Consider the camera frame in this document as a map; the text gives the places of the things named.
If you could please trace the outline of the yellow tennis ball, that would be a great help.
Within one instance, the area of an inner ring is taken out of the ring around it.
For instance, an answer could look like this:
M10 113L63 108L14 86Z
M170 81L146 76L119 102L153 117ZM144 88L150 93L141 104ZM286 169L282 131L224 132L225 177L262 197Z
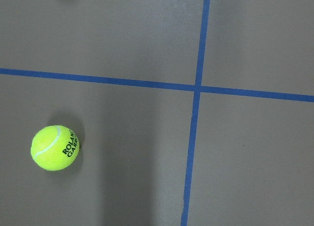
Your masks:
M32 139L30 154L42 169L60 171L74 162L79 149L79 139L71 129L53 125L36 133Z

